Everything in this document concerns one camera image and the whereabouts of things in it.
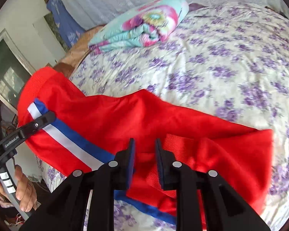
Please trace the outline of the person's left hand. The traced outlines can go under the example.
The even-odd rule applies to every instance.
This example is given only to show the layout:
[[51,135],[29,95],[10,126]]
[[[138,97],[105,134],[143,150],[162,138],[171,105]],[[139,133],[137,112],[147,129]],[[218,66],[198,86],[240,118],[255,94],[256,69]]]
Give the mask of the person's left hand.
[[31,181],[22,172],[22,168],[18,165],[15,167],[14,177],[18,181],[16,198],[20,201],[20,209],[29,212],[31,209],[37,209],[37,194]]

